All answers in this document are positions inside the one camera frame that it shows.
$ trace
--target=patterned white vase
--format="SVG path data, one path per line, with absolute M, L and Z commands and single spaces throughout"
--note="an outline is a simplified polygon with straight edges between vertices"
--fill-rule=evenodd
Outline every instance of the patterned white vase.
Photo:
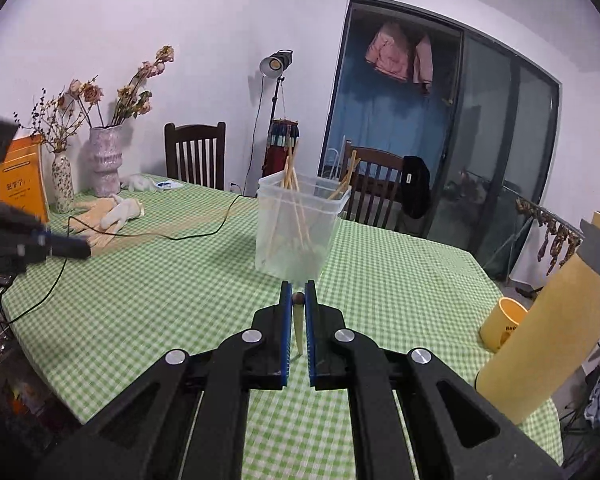
M 118 168 L 122 165 L 122 151 L 118 147 L 119 130 L 120 126 L 97 126 L 89 131 L 95 196 L 109 196 L 120 192 Z
M 51 163 L 51 177 L 54 181 L 55 209 L 59 213 L 68 213 L 74 208 L 74 181 L 71 164 L 64 152 L 56 153 Z

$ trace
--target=orange booklet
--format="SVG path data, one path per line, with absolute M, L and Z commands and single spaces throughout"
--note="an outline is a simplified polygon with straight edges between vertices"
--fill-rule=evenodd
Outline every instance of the orange booklet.
M 0 201 L 49 221 L 45 187 L 40 164 L 40 136 L 11 141 L 4 162 L 0 164 Z

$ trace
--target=beige glove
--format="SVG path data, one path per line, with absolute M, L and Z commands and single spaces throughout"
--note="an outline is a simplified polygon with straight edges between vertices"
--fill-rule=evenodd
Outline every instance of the beige glove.
M 87 212 L 82 213 L 76 217 L 77 220 L 84 222 L 88 226 L 102 231 L 100 228 L 100 222 L 116 206 L 116 201 L 113 198 L 99 198 L 92 202 L 81 202 L 75 205 L 78 209 L 88 209 Z M 87 238 L 87 242 L 91 247 L 104 247 L 113 238 L 111 236 L 103 235 L 102 233 L 96 232 L 93 229 L 89 229 L 87 225 L 83 225 L 75 219 L 69 220 L 69 229 L 75 233 L 80 233 L 81 236 Z

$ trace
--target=yellow cup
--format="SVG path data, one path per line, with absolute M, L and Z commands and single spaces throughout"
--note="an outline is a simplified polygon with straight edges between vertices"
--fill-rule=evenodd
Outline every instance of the yellow cup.
M 526 316 L 526 308 L 511 298 L 500 298 L 480 327 L 480 338 L 494 352 L 509 339 Z

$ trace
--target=black cloth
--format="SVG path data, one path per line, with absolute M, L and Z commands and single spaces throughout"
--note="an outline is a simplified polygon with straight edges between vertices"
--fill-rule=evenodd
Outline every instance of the black cloth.
M 411 218 L 421 218 L 431 206 L 429 169 L 419 156 L 405 156 L 400 179 L 402 210 Z

